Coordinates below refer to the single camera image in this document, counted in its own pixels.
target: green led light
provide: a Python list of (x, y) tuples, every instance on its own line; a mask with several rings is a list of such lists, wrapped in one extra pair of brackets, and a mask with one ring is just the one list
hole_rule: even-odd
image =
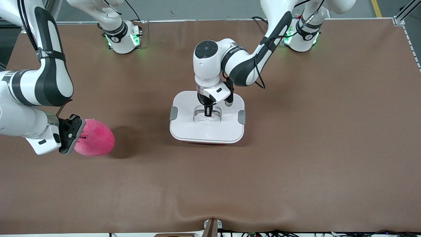
[(319, 33), (317, 33), (316, 36), (314, 37), (313, 44), (315, 44), (317, 42), (317, 36), (319, 36)]
[(108, 41), (108, 45), (110, 46), (110, 47), (112, 47), (111, 46), (111, 43), (110, 43), (110, 41), (109, 41), (109, 38), (108, 38), (108, 36), (107, 35), (105, 35), (105, 38), (107, 39), (107, 41)]
[[(294, 34), (294, 31), (291, 27), (288, 28), (287, 32), (285, 33), (286, 36), (291, 36)], [(291, 37), (284, 38), (285, 43), (289, 43), (291, 41)]]
[(135, 45), (135, 46), (138, 46), (138, 45), (140, 44), (139, 37), (138, 37), (138, 36), (136, 36), (136, 35), (132, 35), (132, 34), (130, 34), (130, 36), (131, 36), (131, 38), (132, 38), (132, 40), (133, 40), (134, 45)]

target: white plastic base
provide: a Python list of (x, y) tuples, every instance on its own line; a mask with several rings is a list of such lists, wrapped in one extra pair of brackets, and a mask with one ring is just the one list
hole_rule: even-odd
[(244, 100), (234, 94), (232, 106), (224, 102), (213, 106), (211, 118), (203, 114), (204, 107), (196, 91), (180, 92), (173, 101), (170, 131), (178, 140), (192, 143), (232, 144), (244, 134)]

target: yellow floor line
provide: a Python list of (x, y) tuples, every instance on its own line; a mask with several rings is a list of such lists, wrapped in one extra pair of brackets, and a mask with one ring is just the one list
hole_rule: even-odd
[(378, 8), (377, 0), (371, 0), (371, 4), (373, 5), (374, 12), (376, 13), (376, 17), (382, 17), (380, 8)]

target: gray floor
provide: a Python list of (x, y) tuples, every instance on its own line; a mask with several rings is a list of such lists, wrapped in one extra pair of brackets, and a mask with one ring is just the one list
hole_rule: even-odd
[[(383, 17), (395, 16), (399, 9), (406, 5), (407, 0), (377, 0)], [(405, 18), (405, 28), (411, 39), (414, 51), (421, 58), (421, 5)]]
[[(377, 0), (383, 17), (399, 12), (409, 0)], [(142, 20), (183, 20), (183, 19), (243, 19), (264, 16), (259, 0), (128, 0)], [(117, 7), (123, 19), (136, 19), (127, 3)], [(302, 8), (294, 9), (295, 14)], [(372, 18), (376, 14), (371, 0), (357, 0), (347, 13), (338, 15), (330, 12), (331, 18)], [(86, 13), (71, 7), (63, 0), (57, 22), (85, 22), (94, 19)], [(415, 52), (421, 55), (421, 7), (406, 20), (406, 28)], [(0, 30), (0, 63), (7, 64), (19, 30)]]

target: brown paper mat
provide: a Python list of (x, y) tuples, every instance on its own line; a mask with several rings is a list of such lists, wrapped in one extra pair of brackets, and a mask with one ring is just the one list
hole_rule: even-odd
[[(330, 20), (314, 48), (279, 48), (267, 89), (236, 88), (243, 139), (187, 144), (169, 132), (175, 95), (195, 90), (193, 50), (233, 38), (253, 51), (253, 21), (151, 23), (143, 48), (107, 50), (96, 25), (61, 25), (75, 85), (71, 113), (109, 125), (106, 157), (37, 156), (0, 137), (0, 233), (225, 229), (421, 231), (421, 73), (392, 20)], [(20, 35), (8, 69), (38, 68)]]

